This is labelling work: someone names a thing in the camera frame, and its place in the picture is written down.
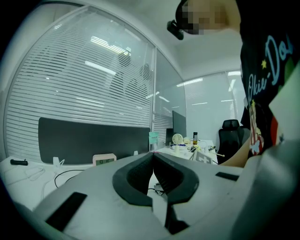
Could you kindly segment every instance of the round desk fan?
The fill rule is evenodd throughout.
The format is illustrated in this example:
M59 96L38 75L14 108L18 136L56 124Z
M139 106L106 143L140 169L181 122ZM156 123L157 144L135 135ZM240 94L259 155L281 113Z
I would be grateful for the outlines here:
M183 144L183 137L181 134L174 134L172 141L176 145Z

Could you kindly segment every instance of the black office chair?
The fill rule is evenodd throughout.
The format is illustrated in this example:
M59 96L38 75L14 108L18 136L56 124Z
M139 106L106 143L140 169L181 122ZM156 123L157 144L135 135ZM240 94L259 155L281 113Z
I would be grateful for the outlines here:
M239 126L239 121L236 119L223 122L222 129L219 130L220 149L218 154L225 155L225 157L217 157L219 164L230 159L241 147L238 133Z

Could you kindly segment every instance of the small bottle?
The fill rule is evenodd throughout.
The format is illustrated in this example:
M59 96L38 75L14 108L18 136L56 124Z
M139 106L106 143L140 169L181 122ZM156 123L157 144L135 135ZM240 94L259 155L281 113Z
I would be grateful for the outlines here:
M194 136L193 136L193 145L197 145L198 143L198 133L194 132Z

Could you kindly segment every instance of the person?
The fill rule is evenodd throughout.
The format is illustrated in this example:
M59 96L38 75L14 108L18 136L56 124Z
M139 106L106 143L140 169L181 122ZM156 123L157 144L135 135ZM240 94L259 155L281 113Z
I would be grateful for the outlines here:
M284 140L269 104L299 63L297 8L290 0L182 0L180 29L207 34L226 28L240 33L241 75L250 116L250 138L222 165L244 167Z

